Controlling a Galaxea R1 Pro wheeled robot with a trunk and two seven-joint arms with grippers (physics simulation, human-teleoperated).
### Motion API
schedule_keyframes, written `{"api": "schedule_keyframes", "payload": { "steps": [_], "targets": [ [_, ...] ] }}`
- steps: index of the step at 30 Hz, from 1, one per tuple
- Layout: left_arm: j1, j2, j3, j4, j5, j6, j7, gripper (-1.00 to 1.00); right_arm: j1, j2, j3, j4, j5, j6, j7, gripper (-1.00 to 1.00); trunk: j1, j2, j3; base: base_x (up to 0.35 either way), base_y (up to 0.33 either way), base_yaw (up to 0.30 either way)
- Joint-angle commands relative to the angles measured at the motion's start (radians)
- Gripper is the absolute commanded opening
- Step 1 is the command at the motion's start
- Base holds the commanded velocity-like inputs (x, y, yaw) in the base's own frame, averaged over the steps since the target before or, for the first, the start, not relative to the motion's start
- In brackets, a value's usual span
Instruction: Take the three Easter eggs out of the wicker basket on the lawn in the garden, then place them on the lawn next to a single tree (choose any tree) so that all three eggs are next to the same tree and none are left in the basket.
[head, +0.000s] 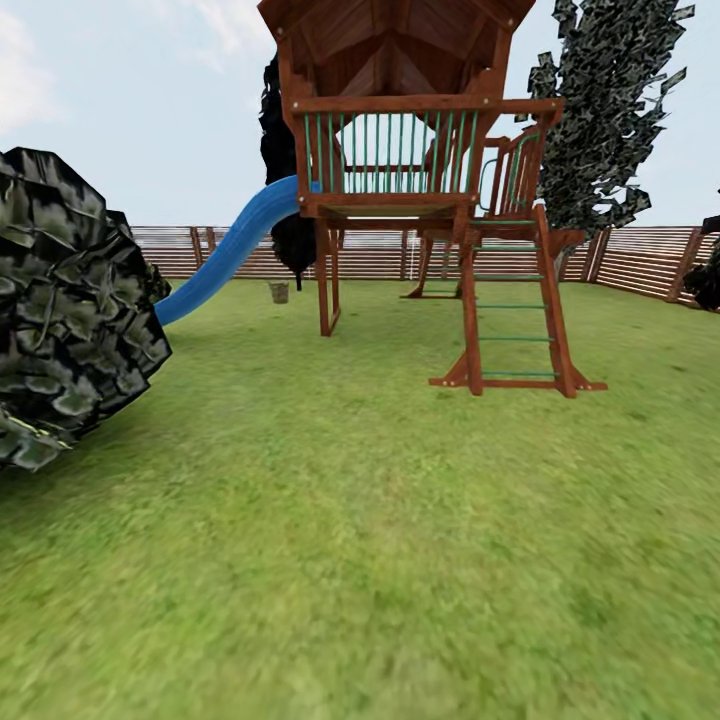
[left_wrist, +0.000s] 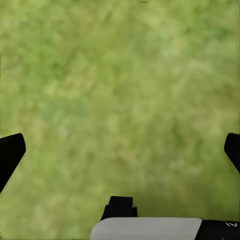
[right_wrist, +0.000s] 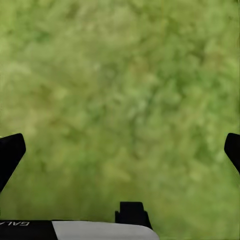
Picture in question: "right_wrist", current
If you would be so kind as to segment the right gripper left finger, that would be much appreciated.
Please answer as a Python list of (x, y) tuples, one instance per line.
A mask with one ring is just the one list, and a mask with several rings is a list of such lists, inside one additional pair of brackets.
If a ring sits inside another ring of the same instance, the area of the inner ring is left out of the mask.
[(26, 152), (21, 133), (0, 138), (0, 193)]

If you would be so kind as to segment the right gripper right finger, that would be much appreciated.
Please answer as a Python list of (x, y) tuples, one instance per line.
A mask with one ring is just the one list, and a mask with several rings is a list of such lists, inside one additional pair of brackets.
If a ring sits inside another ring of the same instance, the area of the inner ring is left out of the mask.
[(240, 173), (240, 135), (229, 133), (224, 146), (224, 151)]

